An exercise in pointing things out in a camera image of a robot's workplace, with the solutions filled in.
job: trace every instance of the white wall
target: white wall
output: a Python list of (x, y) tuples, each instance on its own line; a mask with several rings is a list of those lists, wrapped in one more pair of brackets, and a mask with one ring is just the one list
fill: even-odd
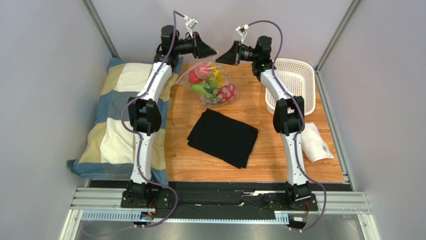
[[(238, 26), (256, 20), (279, 24), (284, 35), (280, 57), (316, 65), (343, 18), (351, 0), (93, 0), (100, 18), (122, 59), (152, 61), (161, 42), (161, 27), (173, 25), (172, 11), (198, 20), (195, 31), (221, 54), (241, 37)], [(185, 20), (177, 16), (181, 36), (187, 32)], [(274, 26), (259, 23), (249, 29), (244, 41), (256, 44), (261, 35), (272, 37), (272, 53), (280, 42)], [(185, 59), (194, 62), (188, 54)]]
[(322, 72), (381, 239), (425, 239), (426, 1), (365, 0)]
[(58, 239), (109, 53), (80, 0), (0, 2), (0, 239)]

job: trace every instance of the wooden table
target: wooden table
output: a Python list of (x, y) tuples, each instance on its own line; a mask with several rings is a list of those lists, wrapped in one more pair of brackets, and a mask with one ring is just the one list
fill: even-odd
[[(183, 66), (184, 73), (190, 65)], [(174, 85), (170, 93), (169, 112), (165, 133), (165, 159), (170, 181), (220, 182), (285, 182), (287, 163), (284, 145), (272, 125), (273, 115), (267, 110), (265, 87), (252, 74), (250, 64), (224, 66), (240, 90), (240, 98), (213, 110), (258, 129), (258, 137), (247, 168), (238, 169), (223, 160), (188, 146), (187, 137), (206, 110), (198, 93), (184, 86)], [(304, 156), (307, 174), (320, 182), (343, 182), (333, 139), (318, 90), (315, 111), (306, 116), (314, 122), (327, 143), (334, 159), (311, 163)]]

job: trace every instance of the white towel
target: white towel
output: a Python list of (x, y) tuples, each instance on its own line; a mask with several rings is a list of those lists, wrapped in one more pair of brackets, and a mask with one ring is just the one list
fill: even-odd
[(312, 163), (321, 159), (335, 158), (313, 122), (305, 123), (301, 133), (301, 144), (304, 154)]

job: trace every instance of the white plastic basket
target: white plastic basket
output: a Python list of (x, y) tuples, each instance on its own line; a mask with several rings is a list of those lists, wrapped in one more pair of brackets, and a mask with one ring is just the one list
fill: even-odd
[[(282, 82), (296, 96), (304, 99), (304, 114), (309, 115), (315, 109), (315, 74), (311, 65), (303, 61), (278, 58), (275, 62), (276, 71)], [(265, 101), (268, 112), (274, 114), (275, 99), (266, 89)]]

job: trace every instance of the black cloth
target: black cloth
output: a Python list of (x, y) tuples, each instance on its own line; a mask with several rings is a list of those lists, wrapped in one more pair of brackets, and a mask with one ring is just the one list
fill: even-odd
[(245, 168), (258, 130), (244, 122), (207, 109), (188, 136), (188, 145), (237, 168)]

